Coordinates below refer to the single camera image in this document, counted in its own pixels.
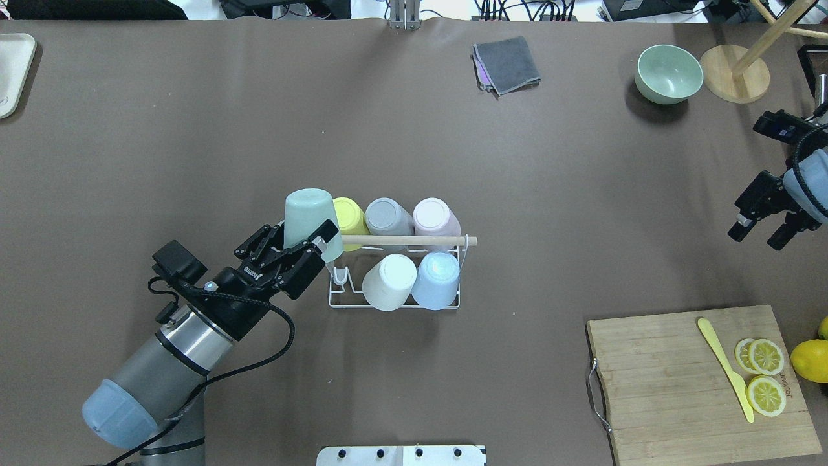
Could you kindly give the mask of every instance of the wooden cutting board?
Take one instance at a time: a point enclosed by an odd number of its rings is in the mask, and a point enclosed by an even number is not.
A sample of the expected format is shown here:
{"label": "wooden cutting board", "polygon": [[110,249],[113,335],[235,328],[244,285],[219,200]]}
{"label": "wooden cutting board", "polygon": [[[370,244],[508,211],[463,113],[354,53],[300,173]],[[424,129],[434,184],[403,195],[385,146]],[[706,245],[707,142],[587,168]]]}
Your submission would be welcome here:
{"label": "wooden cutting board", "polygon": [[767,338],[785,351],[770,306],[727,308],[586,324],[604,391],[616,466],[702,466],[822,452],[797,375],[785,361],[775,378],[787,407],[749,424],[696,320],[713,324],[730,364],[742,338]]}

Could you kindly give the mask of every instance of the cutting board handle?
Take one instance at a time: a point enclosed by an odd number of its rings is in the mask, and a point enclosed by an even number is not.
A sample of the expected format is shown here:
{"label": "cutting board handle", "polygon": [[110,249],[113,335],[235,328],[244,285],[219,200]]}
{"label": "cutting board handle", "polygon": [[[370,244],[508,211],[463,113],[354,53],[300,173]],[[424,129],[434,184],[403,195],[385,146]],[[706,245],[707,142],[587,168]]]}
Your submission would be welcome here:
{"label": "cutting board handle", "polygon": [[601,424],[604,425],[604,429],[607,431],[607,434],[612,434],[613,426],[609,424],[609,422],[598,412],[598,408],[595,407],[595,398],[593,396],[592,390],[592,376],[595,374],[595,380],[598,380],[598,358],[592,358],[592,367],[590,368],[590,373],[586,375],[586,388],[587,393],[590,395],[590,406],[592,406],[592,411],[595,412],[595,415],[598,416],[598,419],[601,420]]}

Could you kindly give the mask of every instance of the gray folded cloth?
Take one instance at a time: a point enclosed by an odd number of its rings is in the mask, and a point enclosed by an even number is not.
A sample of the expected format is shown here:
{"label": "gray folded cloth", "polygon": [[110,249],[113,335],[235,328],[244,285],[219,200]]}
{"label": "gray folded cloth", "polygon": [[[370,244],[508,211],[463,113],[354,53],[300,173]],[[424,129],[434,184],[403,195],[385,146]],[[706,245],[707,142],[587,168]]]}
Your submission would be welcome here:
{"label": "gray folded cloth", "polygon": [[479,87],[504,95],[525,85],[537,85],[541,74],[535,67],[523,36],[499,42],[474,44],[472,58]]}

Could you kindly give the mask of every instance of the wooden dowel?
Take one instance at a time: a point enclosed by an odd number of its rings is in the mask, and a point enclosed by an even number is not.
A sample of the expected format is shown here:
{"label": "wooden dowel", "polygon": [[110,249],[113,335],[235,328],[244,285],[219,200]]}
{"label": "wooden dowel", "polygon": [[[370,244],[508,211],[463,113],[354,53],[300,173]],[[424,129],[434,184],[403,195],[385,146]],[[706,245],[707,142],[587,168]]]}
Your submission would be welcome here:
{"label": "wooden dowel", "polygon": [[[756,8],[756,11],[765,18],[765,21],[768,24],[773,24],[776,22],[776,18],[773,17],[771,12],[759,1],[759,0],[750,0],[753,4],[753,7]],[[801,29],[800,27],[789,27],[785,30],[788,34],[796,34],[798,36],[807,36],[807,37],[814,37],[816,39],[826,39],[828,40],[828,32],[820,32],[820,31],[811,31],[810,29]]]}
{"label": "wooden dowel", "polygon": [[[380,236],[342,235],[346,245],[465,246],[465,236]],[[469,246],[477,245],[477,236],[469,236]]]}
{"label": "wooden dowel", "polygon": [[731,73],[741,76],[763,53],[811,7],[816,0],[796,0],[777,21],[753,44],[747,53],[736,62]]}

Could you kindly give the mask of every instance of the lemon slice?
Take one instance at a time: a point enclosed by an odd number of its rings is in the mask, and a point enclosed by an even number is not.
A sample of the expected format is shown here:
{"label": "lemon slice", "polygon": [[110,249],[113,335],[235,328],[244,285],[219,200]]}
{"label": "lemon slice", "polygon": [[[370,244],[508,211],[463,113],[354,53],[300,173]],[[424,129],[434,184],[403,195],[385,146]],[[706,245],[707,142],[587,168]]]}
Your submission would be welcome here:
{"label": "lemon slice", "polygon": [[753,343],[755,341],[756,340],[752,338],[745,338],[741,342],[736,343],[736,362],[748,374],[758,375],[759,371],[757,371],[756,368],[753,367],[753,363],[750,361],[750,356],[748,355],[750,343]]}
{"label": "lemon slice", "polygon": [[753,368],[764,376],[775,376],[782,371],[785,357],[776,343],[759,338],[748,345],[748,359]]}
{"label": "lemon slice", "polygon": [[756,376],[748,384],[748,402],[760,415],[774,417],[785,410],[787,398],[782,384],[769,376]]}

